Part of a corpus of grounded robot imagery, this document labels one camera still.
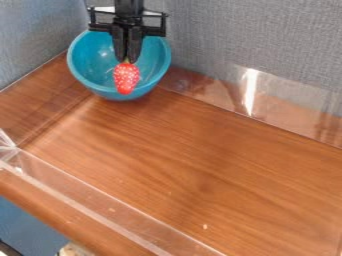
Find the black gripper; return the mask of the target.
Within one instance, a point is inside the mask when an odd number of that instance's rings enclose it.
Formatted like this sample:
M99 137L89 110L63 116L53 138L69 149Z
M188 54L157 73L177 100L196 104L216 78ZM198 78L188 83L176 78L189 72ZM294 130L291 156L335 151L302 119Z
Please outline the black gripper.
M137 61L141 51L143 34L145 36L165 36L165 18L168 14L145 9L144 0L113 0L112 6L88 6L87 12L89 15L88 29L96 32L111 31L115 56L119 62L124 62L127 57L131 63ZM97 14L109 15L112 21L97 22ZM160 25L144 25L144 18L159 19ZM124 28L129 28L128 47Z

